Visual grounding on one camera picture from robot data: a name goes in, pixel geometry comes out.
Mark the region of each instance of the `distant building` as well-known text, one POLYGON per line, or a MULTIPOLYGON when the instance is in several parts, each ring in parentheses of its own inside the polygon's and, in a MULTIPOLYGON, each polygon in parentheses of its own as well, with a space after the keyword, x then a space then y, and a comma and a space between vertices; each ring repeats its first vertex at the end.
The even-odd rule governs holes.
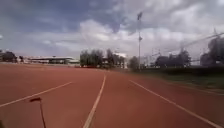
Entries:
POLYGON ((48 57, 48 58, 32 58, 29 59, 30 63, 42 63, 42 64, 68 64, 69 60, 73 58, 63 57, 48 57))
POLYGON ((127 59, 127 54, 126 53, 119 53, 119 52, 115 52, 115 55, 117 55, 118 57, 122 57, 124 58, 124 63, 119 63, 117 66, 120 68, 128 68, 128 59, 127 59))

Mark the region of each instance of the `tree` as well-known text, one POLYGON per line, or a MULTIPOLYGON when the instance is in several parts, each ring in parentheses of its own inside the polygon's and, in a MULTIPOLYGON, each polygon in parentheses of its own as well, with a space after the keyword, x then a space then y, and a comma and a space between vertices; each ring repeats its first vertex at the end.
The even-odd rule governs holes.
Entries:
POLYGON ((80 54, 80 65, 81 67, 89 65, 90 54, 88 51, 82 51, 80 54))
POLYGON ((103 52, 100 50, 92 50, 91 53, 88 51, 82 51, 80 54, 81 66, 102 66, 103 63, 103 52))
POLYGON ((209 53, 205 53, 200 57, 201 66, 210 67, 215 65, 215 61, 212 59, 209 53))
POLYGON ((138 69, 138 58, 136 56, 132 57, 129 61, 129 68, 132 70, 137 70, 138 69))
POLYGON ((169 57, 167 57, 167 56, 159 56, 156 59, 155 66, 159 66, 160 68, 167 67, 168 62, 169 62, 169 57))
POLYGON ((91 52, 91 66, 97 67, 102 66, 103 63, 103 52, 101 50, 92 50, 91 52))
POLYGON ((24 62, 23 56, 19 56, 20 62, 24 62))
POLYGON ((114 54, 110 49, 107 49, 107 61, 110 68, 114 67, 114 54))
POLYGON ((208 44, 208 48, 209 54, 214 61, 224 63, 224 38, 212 39, 208 44))
POLYGON ((189 56, 188 51, 186 51, 186 50, 181 51, 177 56, 177 62, 176 63, 178 64, 177 66, 181 66, 181 67, 190 66, 191 58, 189 56))
POLYGON ((2 55, 3 61, 6 62, 16 62, 16 56, 13 52, 7 51, 2 55))

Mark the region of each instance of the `metal rod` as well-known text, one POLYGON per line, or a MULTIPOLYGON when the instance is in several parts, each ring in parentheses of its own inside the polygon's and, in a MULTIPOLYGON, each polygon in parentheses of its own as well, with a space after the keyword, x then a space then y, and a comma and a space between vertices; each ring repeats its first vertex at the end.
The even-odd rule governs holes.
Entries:
POLYGON ((44 120, 43 106, 42 106, 42 101, 41 100, 40 100, 40 112, 41 112, 41 118, 42 118, 42 121, 43 121, 44 128, 47 128, 45 120, 44 120))

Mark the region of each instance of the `floodlight pole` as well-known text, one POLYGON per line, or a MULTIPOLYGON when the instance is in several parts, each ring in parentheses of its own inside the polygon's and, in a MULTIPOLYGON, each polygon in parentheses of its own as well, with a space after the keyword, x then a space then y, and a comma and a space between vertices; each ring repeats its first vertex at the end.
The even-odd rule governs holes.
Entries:
POLYGON ((137 20, 138 20, 138 68, 139 70, 141 70, 141 64, 140 64, 140 58, 141 58, 141 40, 142 40, 142 37, 141 37, 141 18, 142 18, 142 12, 140 12, 138 15, 137 15, 137 20))

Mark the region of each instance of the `building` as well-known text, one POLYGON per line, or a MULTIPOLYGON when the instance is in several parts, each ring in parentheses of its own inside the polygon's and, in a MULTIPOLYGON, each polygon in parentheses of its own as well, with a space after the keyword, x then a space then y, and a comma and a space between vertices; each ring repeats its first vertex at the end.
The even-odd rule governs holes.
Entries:
POLYGON ((63 57, 49 57, 49 58, 32 58, 29 59, 30 63, 42 63, 42 64, 69 64, 69 61, 73 58, 63 57))

